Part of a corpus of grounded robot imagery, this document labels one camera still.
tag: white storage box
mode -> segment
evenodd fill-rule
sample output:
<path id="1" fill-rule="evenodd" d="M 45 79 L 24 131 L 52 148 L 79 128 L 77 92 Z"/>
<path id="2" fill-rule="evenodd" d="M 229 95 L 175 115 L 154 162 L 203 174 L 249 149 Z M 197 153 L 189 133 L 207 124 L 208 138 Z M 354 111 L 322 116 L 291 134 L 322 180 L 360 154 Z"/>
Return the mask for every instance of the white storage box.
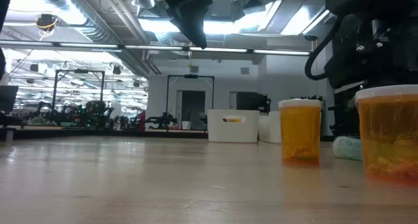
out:
<path id="1" fill-rule="evenodd" d="M 280 143 L 280 115 L 274 111 L 268 113 L 268 116 L 260 116 L 259 119 L 259 138 L 263 142 Z"/>
<path id="2" fill-rule="evenodd" d="M 257 142 L 258 110 L 208 110 L 210 142 Z"/>

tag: black monitor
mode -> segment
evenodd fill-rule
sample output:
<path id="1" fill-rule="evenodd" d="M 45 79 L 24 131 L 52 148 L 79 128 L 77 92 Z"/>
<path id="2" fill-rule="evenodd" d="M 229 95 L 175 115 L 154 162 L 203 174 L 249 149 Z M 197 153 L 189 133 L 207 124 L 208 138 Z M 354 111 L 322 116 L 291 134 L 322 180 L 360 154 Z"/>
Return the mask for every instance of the black monitor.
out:
<path id="1" fill-rule="evenodd" d="M 0 86 L 0 110 L 6 112 L 13 110 L 18 90 L 18 86 Z"/>

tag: doorway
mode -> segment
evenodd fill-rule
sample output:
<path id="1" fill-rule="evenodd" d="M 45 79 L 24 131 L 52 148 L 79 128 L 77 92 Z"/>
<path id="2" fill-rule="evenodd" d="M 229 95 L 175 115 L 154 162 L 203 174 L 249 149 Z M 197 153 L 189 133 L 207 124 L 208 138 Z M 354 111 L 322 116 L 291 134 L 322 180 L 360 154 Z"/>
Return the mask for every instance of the doorway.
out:
<path id="1" fill-rule="evenodd" d="M 182 121 L 190 121 L 193 130 L 204 130 L 203 121 L 205 106 L 205 91 L 178 91 L 177 92 L 177 117 Z"/>

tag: black cable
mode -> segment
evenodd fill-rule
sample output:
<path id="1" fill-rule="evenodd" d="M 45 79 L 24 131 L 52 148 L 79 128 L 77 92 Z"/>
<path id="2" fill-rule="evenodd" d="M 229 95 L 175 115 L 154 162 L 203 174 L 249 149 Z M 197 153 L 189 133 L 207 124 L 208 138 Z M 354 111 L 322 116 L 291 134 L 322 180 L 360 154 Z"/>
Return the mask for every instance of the black cable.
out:
<path id="1" fill-rule="evenodd" d="M 328 33 L 328 35 L 325 37 L 325 39 L 321 42 L 321 44 L 318 45 L 318 47 L 312 52 L 312 55 L 308 58 L 306 64 L 305 64 L 305 75 L 311 79 L 311 80 L 323 80 L 327 77 L 327 74 L 322 73 L 318 75 L 312 74 L 312 65 L 314 64 L 314 61 L 316 60 L 316 57 L 321 53 L 321 51 L 327 46 L 327 44 L 335 37 L 335 34 L 337 34 L 342 21 L 344 20 L 344 17 L 338 16 L 335 20 L 335 24 L 332 27 L 331 31 Z"/>

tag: orange translucent jar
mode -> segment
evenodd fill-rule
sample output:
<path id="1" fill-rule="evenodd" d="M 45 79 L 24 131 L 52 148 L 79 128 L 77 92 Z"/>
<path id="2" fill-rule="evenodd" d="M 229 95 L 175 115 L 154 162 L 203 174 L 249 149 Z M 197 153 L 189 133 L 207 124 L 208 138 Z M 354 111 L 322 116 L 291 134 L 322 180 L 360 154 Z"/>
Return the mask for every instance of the orange translucent jar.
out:
<path id="1" fill-rule="evenodd" d="M 279 102 L 281 156 L 287 164 L 319 165 L 321 101 L 291 99 Z"/>
<path id="2" fill-rule="evenodd" d="M 356 93 L 367 176 L 418 185 L 418 85 Z"/>

